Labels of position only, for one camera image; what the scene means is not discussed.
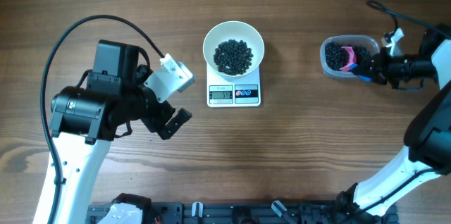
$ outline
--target wooden table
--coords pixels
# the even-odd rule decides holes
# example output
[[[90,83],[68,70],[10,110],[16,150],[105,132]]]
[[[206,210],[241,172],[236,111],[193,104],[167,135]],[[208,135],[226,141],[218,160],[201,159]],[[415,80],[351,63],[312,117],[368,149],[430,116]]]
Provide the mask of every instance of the wooden table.
[[[193,113],[173,139],[163,142],[133,122],[133,135],[113,142],[92,203],[121,192],[185,203],[333,199],[371,177],[401,149],[406,127],[438,87],[427,82],[422,92],[396,92],[323,75],[319,47],[327,37],[379,40],[393,29],[390,17],[365,1],[0,0],[0,223],[30,223],[35,213],[48,159],[38,101],[49,52],[69,25],[101,13],[134,22],[197,79],[169,99]],[[450,23],[451,0],[379,1],[433,24]],[[249,23],[264,38],[260,108],[206,105],[202,42],[226,20]],[[400,24],[404,51],[414,54],[424,28]],[[100,39],[143,46],[159,67],[158,56],[128,26],[87,23],[57,53],[47,106],[92,68]],[[450,202],[449,178],[429,182],[399,202],[401,221],[448,223]]]

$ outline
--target digital kitchen scale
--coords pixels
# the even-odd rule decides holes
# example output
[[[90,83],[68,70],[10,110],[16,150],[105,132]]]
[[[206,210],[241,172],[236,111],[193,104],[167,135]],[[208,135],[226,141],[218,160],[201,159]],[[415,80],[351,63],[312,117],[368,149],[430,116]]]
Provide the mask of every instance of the digital kitchen scale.
[[[206,104],[212,108],[252,107],[261,103],[260,67],[249,75],[227,80],[206,65]]]

